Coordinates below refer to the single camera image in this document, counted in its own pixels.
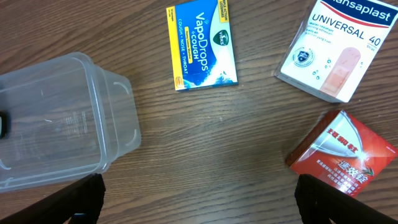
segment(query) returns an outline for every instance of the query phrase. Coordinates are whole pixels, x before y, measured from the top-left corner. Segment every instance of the brown wooden surface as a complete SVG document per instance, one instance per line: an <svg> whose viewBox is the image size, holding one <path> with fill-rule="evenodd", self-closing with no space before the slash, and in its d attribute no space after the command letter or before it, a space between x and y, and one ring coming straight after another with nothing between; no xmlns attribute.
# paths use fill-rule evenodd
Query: brown wooden surface
<svg viewBox="0 0 398 224"><path fill-rule="evenodd" d="M328 110L398 146L398 27L333 105L272 76L309 0L229 0L239 85L177 93L165 8L180 2L0 0L0 73L80 51L131 81L142 145L104 174L100 223L301 223L284 157ZM0 194L0 218L67 184ZM398 218L398 161L358 199Z"/></svg>

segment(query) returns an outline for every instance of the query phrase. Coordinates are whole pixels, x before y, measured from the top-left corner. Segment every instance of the blue box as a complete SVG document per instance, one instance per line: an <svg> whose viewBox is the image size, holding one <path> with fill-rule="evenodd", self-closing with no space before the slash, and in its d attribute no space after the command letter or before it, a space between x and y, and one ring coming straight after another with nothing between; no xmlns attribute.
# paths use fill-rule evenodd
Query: blue box
<svg viewBox="0 0 398 224"><path fill-rule="evenodd" d="M167 8L175 89L237 85L228 0Z"/></svg>

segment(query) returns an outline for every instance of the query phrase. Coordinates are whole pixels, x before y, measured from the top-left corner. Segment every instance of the clear plastic bin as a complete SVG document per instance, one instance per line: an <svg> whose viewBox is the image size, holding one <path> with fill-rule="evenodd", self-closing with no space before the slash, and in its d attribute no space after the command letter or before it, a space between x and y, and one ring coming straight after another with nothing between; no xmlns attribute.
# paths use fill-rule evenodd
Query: clear plastic bin
<svg viewBox="0 0 398 224"><path fill-rule="evenodd" d="M141 143L129 80L78 52L1 75L0 111L0 192L103 173Z"/></svg>

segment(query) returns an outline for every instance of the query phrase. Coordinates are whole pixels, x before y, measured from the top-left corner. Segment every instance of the red box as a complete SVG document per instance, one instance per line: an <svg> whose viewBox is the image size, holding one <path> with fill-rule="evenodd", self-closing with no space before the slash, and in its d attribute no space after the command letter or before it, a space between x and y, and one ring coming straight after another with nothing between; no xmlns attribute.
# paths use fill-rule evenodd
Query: red box
<svg viewBox="0 0 398 224"><path fill-rule="evenodd" d="M345 111L331 111L287 158L298 174L311 174L355 197L397 156L397 149Z"/></svg>

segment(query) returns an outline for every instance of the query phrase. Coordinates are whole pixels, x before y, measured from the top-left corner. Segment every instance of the red stripe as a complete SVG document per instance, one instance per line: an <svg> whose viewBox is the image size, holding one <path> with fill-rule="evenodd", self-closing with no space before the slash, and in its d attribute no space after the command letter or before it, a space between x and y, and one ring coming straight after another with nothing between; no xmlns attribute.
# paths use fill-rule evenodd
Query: red stripe
<svg viewBox="0 0 398 224"><path fill-rule="evenodd" d="M370 27L388 28L388 26L375 25L375 24L370 24L370 23L367 23L367 22L359 21L359 20L357 20L357 19L354 19L354 18L352 18L352 17L349 17L349 16L347 16L347 15L345 15L345 14L343 14L343 13L337 11L335 8L329 6L327 3L323 2L323 1L322 1L321 3L324 4L324 5L325 5L327 8L329 8L330 10L332 10L332 11L333 11L334 13L336 13L337 15L339 15L339 16L341 16L341 17L343 17L343 18L345 18L345 19L347 19L347 20L349 20L349 21L351 21L351 22L355 22L355 23L357 23L357 24L361 24L361 25L365 25L365 26L370 26Z"/></svg>

